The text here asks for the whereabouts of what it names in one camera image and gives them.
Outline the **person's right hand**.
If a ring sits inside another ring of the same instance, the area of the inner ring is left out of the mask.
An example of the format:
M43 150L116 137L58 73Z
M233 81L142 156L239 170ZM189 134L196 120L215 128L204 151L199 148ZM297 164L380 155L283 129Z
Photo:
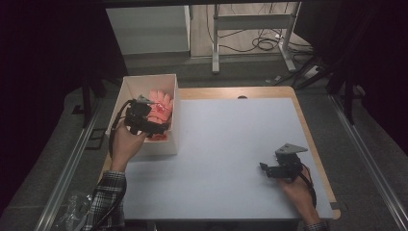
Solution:
M301 178L296 178L291 183L288 183L284 179L277 179L277 183L294 205L305 225L312 225L320 222L320 217L318 211L314 207L309 188Z

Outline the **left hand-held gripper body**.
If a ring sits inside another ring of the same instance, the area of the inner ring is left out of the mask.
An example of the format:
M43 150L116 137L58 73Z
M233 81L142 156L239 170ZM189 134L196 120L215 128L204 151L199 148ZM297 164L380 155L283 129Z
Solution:
M152 123L147 119L151 112L150 104L153 101L142 94L137 99L128 100L129 107L126 109L124 124L130 128L130 132L136 135L139 131L153 134Z

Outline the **black floor bracket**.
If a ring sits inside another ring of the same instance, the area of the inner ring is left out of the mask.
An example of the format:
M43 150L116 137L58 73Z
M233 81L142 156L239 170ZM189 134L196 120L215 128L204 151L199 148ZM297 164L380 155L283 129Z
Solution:
M105 129L92 129L87 141L86 150L99 150L105 139Z

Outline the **white cardboard box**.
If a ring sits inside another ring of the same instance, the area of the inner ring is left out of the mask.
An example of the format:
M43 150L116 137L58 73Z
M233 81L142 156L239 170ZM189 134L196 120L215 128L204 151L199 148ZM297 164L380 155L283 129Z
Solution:
M167 141L145 140L140 150L140 156L175 155L179 147L180 126L180 98L178 92L177 77L175 74L125 76L117 97L113 115L106 131L110 139L109 148L113 146L115 128L120 121L124 122L126 109L129 107L128 100L137 99L141 94L149 99L149 92L162 90L173 99L172 115L167 123L170 124L164 134Z

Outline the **black stand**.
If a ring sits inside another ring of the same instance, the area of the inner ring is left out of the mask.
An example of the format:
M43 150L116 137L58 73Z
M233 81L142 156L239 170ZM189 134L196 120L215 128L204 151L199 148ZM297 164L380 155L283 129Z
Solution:
M86 128L89 125L92 112L91 112L91 100L90 93L93 92L96 98L103 98L107 94L102 79L95 76L85 75L82 78L82 95L84 106L84 123L83 127Z
M350 66L337 66L325 88L329 94L337 94L342 87L344 87L344 115L348 122L354 125L355 122L352 114L353 100L362 99L363 96L356 96L354 94L354 72Z

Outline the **pink glove with red mark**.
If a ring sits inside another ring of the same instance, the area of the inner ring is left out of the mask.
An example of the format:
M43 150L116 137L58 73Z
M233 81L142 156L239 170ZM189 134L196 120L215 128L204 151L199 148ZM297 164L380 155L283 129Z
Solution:
M152 90L149 92L149 99L153 101L150 105L151 112L148 120L156 123L167 123L172 115L173 99L162 90Z

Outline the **clear plastic bag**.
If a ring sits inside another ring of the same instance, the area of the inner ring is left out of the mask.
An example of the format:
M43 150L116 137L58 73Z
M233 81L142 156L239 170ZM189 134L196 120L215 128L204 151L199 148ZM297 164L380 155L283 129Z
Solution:
M74 191L67 198L63 213L54 222L51 231L81 231L86 222L92 196Z

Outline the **grey metal stand frame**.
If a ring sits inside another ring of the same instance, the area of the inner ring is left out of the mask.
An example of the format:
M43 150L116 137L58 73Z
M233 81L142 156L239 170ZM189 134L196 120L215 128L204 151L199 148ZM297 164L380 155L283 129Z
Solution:
M284 39L278 43L278 48L284 59L289 72L295 72L296 68L289 52L289 42L293 32L293 27L300 7L299 2L295 2L291 13L279 14L239 14L220 15L218 4L214 4L214 41L212 53L212 71L219 73L219 52L217 33L225 30L258 30L258 29L284 29L286 34Z

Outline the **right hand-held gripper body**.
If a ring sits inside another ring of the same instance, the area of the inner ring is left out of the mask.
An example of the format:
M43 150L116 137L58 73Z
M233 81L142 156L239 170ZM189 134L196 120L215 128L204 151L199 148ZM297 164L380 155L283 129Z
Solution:
M279 172L276 178L287 178L294 181L297 177L305 179L302 173L303 164L297 156L299 152L306 152L307 148L285 143L275 151L276 161L279 164Z

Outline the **white power strip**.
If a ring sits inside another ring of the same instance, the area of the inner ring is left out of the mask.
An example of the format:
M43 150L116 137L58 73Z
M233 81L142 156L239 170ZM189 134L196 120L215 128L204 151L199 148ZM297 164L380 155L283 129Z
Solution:
M311 67L304 73L304 77L306 79L310 79L314 77L315 75L317 75L319 72L320 72L320 67L317 65L314 65L313 67Z

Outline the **aluminium rail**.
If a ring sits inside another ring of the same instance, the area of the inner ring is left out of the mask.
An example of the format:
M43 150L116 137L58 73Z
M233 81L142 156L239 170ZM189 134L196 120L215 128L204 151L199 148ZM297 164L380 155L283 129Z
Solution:
M86 144L89 140L90 133L93 130L95 121L98 118L98 114L101 108L103 99L97 99L94 103L93 115L90 117L88 125L82 129L79 138L77 139L74 148L70 152L67 162L60 174L60 177L49 196L47 203L39 217L38 223L34 231L50 231L56 215L63 203L66 191L70 185L73 178L76 167L82 158L83 152L85 150Z
M342 105L341 99L336 95L329 95L328 99L332 102L343 127L356 147L363 164L365 165L375 187L383 198L383 201L391 213L399 231L408 231L408 213L403 207L395 190L388 183L378 164L371 156L371 153L358 132L357 127L353 125L344 114L344 106Z

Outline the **pale grey table mat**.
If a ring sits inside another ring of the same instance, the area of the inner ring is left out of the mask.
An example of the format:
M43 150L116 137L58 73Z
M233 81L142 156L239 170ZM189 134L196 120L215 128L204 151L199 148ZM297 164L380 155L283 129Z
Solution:
M128 220L274 220L298 214L261 170L286 143L304 147L322 218L328 196L290 98L183 100L179 145L146 142L127 167Z

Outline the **person's left hand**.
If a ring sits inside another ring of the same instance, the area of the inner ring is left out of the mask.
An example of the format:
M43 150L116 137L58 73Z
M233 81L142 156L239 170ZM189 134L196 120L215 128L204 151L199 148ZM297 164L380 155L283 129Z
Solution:
M144 132L133 135L124 123L120 122L115 131L113 158L110 170L124 172L129 161L141 149L146 137L147 133Z

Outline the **white cabinet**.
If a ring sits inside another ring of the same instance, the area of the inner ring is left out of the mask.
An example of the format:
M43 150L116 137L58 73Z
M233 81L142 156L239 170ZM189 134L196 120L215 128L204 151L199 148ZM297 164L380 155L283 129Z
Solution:
M117 8L106 12L123 55L191 49L188 6Z

